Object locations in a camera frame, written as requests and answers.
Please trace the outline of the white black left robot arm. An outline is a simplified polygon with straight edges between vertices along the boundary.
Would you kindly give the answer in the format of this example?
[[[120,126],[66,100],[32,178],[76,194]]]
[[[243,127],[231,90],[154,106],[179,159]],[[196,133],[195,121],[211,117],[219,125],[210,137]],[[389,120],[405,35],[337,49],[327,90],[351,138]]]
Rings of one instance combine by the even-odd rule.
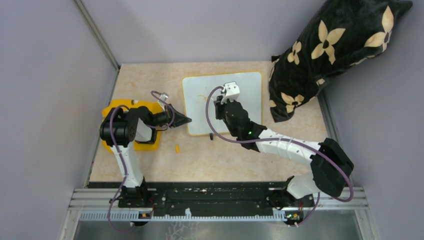
[[[191,118],[175,110],[171,104],[159,113],[153,113],[144,105],[130,108],[119,105],[109,110],[100,125],[99,135],[115,155],[123,177],[120,195],[116,199],[131,200],[138,207],[149,203],[145,176],[136,160],[136,143],[153,145],[160,131],[191,122]]]

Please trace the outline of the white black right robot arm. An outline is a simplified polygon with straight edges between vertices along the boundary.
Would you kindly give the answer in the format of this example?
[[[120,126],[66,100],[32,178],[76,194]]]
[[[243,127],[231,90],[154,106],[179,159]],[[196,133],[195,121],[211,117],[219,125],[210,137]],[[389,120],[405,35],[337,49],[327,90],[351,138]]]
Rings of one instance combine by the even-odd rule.
[[[247,150],[274,154],[298,162],[310,170],[287,180],[281,199],[287,206],[295,206],[301,198],[325,193],[340,202],[354,197],[350,175],[354,164],[339,143],[326,138],[322,142],[305,141],[279,134],[249,118],[248,112],[238,101],[222,102],[219,95],[214,101],[216,119],[222,120],[233,143]]]

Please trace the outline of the white whiteboard yellow rim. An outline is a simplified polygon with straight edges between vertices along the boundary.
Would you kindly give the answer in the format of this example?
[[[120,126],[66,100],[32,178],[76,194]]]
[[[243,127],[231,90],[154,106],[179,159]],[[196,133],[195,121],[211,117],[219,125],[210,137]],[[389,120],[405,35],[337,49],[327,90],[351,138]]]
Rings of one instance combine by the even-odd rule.
[[[230,82],[239,86],[237,101],[249,118],[257,124],[262,123],[262,74],[259,71],[188,76],[182,79],[182,89],[185,115],[192,119],[187,124],[190,136],[212,133],[206,119],[207,98],[215,87]]]

